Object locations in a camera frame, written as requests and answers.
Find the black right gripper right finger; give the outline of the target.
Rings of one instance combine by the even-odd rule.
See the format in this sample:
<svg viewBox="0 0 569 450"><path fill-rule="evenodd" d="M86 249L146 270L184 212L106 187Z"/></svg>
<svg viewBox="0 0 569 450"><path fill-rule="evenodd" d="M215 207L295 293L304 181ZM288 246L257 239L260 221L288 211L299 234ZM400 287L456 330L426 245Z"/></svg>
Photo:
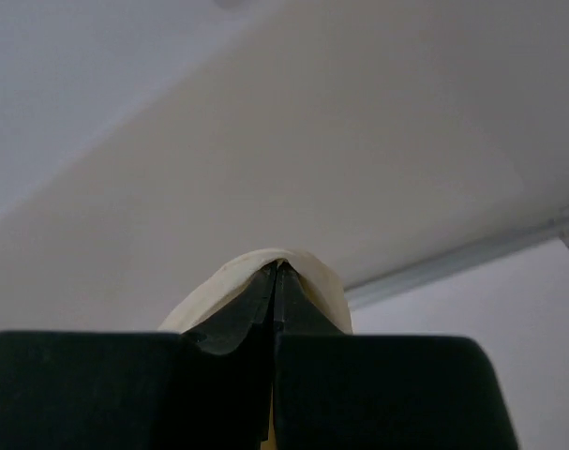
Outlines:
<svg viewBox="0 0 569 450"><path fill-rule="evenodd" d="M288 264L274 294L280 449L515 449L484 350L467 337L351 335Z"/></svg>

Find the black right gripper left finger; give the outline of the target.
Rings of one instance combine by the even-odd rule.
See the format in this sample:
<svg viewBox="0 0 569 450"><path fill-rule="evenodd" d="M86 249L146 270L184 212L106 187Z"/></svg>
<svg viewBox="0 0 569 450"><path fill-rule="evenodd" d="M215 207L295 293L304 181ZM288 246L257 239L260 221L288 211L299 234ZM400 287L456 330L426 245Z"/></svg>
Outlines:
<svg viewBox="0 0 569 450"><path fill-rule="evenodd" d="M0 449L198 449L174 332L0 332Z"/></svg>

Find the cream yellow jacket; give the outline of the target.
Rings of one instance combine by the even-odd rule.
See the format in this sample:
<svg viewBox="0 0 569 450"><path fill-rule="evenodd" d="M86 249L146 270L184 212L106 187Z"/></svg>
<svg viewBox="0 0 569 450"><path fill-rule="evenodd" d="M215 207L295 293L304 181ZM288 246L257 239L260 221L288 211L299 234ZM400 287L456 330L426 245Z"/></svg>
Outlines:
<svg viewBox="0 0 569 450"><path fill-rule="evenodd" d="M159 327L182 336L175 391L190 411L182 444L198 449L275 449L274 318L277 292L293 324L348 335L339 276L303 250L265 248L225 263Z"/></svg>

